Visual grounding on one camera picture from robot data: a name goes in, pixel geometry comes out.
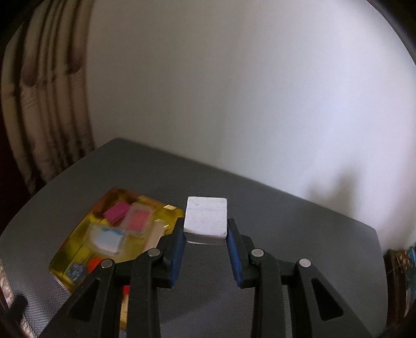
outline white foam cube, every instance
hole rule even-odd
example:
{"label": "white foam cube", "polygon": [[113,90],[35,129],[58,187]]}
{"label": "white foam cube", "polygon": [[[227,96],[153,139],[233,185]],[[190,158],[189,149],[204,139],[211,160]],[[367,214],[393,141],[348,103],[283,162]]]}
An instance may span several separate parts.
{"label": "white foam cube", "polygon": [[224,243],[227,237],[227,199],[188,197],[183,230],[186,240],[190,243]]}

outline white wall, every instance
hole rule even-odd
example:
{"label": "white wall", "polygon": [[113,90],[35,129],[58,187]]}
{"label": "white wall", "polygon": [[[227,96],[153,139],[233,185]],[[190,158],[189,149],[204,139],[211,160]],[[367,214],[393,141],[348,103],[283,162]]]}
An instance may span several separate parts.
{"label": "white wall", "polygon": [[250,177],[410,244],[416,67],[365,0],[99,0],[94,137]]}

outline gray table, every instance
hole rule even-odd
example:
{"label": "gray table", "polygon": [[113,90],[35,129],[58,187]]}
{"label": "gray table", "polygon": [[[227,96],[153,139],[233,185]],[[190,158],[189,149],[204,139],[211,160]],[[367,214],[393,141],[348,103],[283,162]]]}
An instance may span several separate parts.
{"label": "gray table", "polygon": [[[69,294],[48,265],[90,207],[122,187],[185,209],[188,196],[228,199],[228,216],[277,258],[308,257],[373,335],[387,316],[376,232],[355,220],[260,183],[115,139],[36,194],[0,237],[0,257],[39,334]],[[236,286],[226,246],[188,245],[177,286],[159,292],[163,337],[249,337],[253,291]]]}

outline magenta block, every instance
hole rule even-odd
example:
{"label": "magenta block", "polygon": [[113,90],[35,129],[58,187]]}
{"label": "magenta block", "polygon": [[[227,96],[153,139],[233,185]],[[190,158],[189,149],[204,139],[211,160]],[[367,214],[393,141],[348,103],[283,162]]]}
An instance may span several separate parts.
{"label": "magenta block", "polygon": [[125,201],[120,201],[114,204],[110,209],[103,213],[104,217],[110,222],[110,224],[114,224],[115,222],[122,219],[127,211],[129,211],[130,205]]}

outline pink block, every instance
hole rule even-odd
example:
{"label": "pink block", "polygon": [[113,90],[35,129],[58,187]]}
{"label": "pink block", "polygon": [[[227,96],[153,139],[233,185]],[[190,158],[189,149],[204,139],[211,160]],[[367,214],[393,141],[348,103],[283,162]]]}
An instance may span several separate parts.
{"label": "pink block", "polygon": [[142,231],[152,213],[149,211],[136,211],[130,218],[129,230]]}
{"label": "pink block", "polygon": [[130,205],[125,201],[117,202],[113,205],[110,209],[103,213],[104,217],[110,222],[110,224],[114,224],[115,222],[122,219],[127,211],[129,211]]}

